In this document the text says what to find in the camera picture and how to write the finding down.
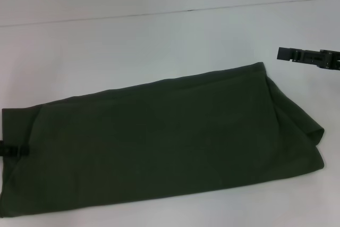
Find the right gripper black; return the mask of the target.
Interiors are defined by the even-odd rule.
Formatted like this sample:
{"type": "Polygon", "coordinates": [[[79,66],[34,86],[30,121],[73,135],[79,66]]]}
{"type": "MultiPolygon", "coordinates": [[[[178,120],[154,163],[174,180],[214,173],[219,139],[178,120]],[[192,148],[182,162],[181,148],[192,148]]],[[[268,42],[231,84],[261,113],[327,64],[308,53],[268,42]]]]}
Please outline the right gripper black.
{"type": "Polygon", "coordinates": [[[302,49],[280,47],[277,53],[277,59],[315,65],[321,69],[339,71],[339,52],[320,50],[308,51],[302,49]]]}

